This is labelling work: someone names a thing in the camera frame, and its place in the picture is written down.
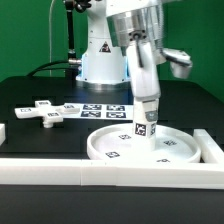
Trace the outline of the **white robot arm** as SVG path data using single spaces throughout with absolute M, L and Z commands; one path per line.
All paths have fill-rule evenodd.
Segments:
M 88 47 L 78 82 L 98 91 L 129 85 L 135 116 L 158 119 L 160 87 L 156 65 L 163 61 L 160 0 L 90 0 Z

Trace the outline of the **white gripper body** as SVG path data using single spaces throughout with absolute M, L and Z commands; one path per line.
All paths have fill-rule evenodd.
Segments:
M 126 49 L 133 96 L 137 100 L 155 100 L 160 97 L 157 68 L 151 44 L 133 43 Z

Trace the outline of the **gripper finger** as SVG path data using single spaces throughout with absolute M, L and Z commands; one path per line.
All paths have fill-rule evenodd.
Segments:
M 143 103 L 144 113 L 147 121 L 158 120 L 159 100 L 146 101 Z

